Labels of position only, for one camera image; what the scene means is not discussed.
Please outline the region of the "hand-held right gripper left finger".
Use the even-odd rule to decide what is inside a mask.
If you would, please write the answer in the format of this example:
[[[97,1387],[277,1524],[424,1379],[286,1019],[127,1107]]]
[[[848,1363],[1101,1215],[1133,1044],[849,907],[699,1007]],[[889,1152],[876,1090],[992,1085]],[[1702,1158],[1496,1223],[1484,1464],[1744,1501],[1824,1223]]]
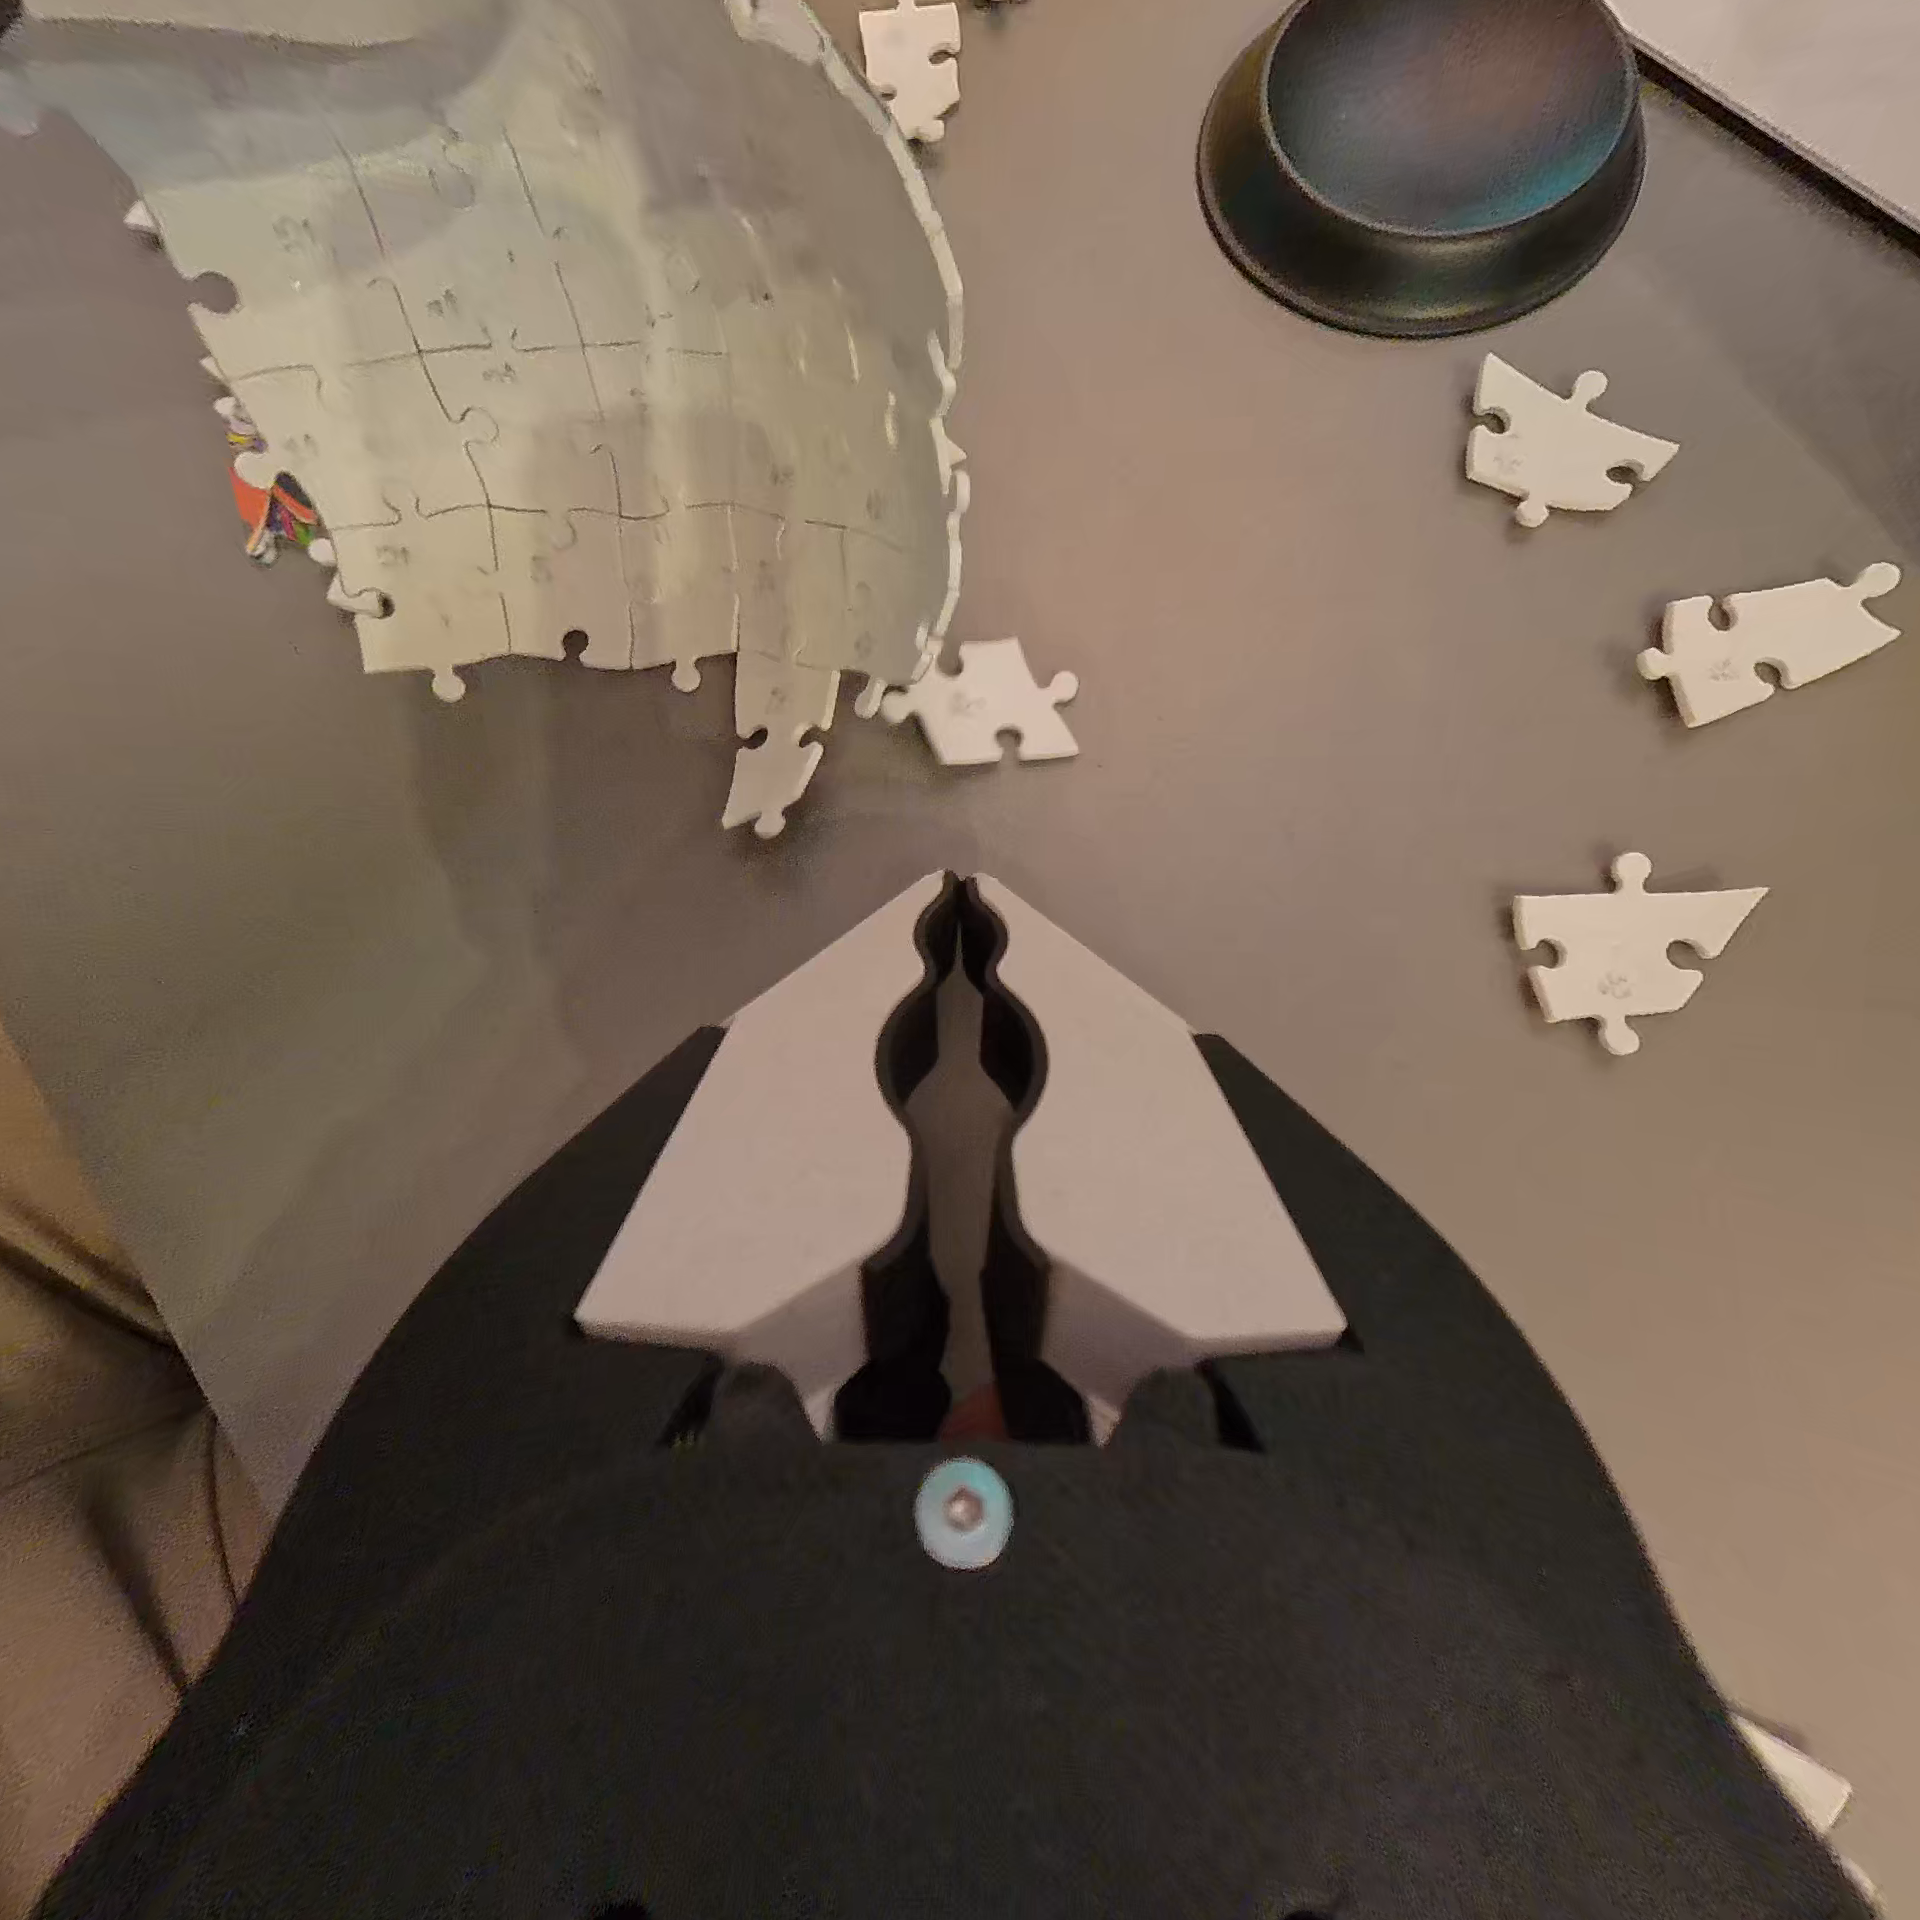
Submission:
[[[861,1271],[907,1221],[915,1148],[879,1037],[937,986],[933,870],[740,1005],[592,1272],[590,1338],[776,1370],[817,1436],[873,1355]]]

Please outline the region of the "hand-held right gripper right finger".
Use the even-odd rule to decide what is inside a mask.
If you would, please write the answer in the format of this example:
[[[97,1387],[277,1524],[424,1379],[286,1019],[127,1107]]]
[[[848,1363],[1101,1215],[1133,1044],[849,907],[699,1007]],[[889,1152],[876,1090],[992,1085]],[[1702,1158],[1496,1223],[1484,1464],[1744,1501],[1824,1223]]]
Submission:
[[[1189,1021],[992,875],[966,883],[961,957],[1013,1114],[992,1251],[1014,1355],[1092,1440],[1155,1374],[1336,1347],[1349,1317]]]

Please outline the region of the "partly built puzzle ball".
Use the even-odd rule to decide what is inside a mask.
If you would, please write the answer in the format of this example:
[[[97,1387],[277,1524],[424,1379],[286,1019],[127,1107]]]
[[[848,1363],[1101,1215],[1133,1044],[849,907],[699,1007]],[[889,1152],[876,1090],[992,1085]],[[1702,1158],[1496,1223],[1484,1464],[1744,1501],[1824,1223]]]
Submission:
[[[4,5],[193,299],[235,477],[297,492],[369,675],[734,663],[776,836],[845,677],[953,620],[964,299],[808,5]]]

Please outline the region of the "black dome ball stand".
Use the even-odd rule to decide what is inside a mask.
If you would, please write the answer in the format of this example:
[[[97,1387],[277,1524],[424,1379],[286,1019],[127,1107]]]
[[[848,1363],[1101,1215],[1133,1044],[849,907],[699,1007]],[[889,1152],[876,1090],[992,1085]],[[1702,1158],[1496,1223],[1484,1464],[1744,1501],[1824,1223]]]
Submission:
[[[1225,259],[1387,341],[1517,320],[1641,194],[1641,71],[1599,3],[1301,3],[1221,75],[1196,188]]]

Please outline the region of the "person's beige trousers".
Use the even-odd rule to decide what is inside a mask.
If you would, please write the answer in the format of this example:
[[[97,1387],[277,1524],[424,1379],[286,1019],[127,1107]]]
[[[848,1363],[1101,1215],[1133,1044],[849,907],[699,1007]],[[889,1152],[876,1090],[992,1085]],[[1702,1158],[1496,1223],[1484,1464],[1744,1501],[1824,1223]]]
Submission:
[[[268,1512],[3,1037],[3,1915],[143,1763]]]

